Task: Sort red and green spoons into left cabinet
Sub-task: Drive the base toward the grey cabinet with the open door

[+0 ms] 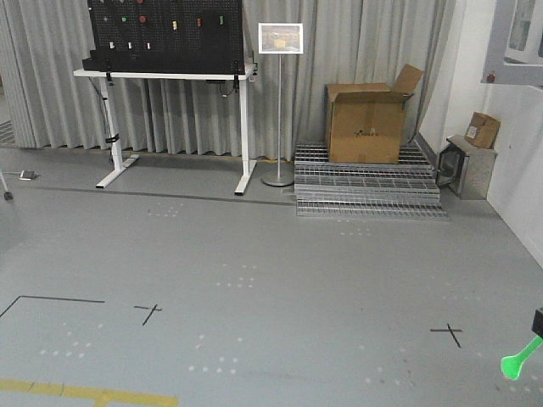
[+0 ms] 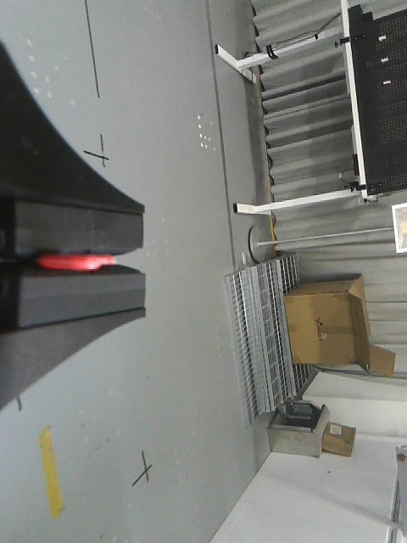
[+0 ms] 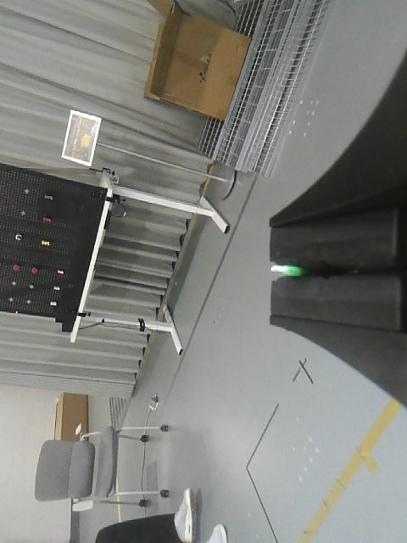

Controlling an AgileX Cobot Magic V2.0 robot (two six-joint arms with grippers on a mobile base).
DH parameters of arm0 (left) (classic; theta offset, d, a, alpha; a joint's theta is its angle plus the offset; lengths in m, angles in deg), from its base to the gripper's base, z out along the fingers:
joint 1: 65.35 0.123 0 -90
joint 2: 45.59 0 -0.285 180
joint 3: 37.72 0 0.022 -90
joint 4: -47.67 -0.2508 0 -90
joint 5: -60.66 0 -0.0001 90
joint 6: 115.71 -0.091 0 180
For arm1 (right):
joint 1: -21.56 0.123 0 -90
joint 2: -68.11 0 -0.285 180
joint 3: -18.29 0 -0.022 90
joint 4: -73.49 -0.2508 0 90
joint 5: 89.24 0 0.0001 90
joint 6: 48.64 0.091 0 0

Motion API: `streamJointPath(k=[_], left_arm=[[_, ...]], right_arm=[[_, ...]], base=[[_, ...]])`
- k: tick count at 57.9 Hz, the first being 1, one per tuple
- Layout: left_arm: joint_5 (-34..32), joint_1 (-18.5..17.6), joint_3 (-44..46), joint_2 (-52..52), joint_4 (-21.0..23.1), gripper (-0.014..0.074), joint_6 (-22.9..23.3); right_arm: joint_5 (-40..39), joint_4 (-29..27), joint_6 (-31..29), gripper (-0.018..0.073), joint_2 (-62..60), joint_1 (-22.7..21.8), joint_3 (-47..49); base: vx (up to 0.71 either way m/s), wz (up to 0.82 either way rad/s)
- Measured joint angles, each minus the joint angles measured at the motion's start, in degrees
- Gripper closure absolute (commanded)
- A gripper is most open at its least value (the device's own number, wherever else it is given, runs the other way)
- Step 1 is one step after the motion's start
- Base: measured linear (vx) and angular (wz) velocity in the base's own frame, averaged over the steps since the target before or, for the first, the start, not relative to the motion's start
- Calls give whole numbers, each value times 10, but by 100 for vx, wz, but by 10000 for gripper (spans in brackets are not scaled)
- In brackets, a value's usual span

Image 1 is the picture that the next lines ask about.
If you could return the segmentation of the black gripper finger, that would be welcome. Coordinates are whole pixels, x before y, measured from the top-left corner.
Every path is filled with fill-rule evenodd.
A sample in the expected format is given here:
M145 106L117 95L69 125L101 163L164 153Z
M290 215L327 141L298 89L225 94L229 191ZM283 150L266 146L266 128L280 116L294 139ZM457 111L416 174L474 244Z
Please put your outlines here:
M538 308L532 322L531 330L539 337L543 337L543 309Z

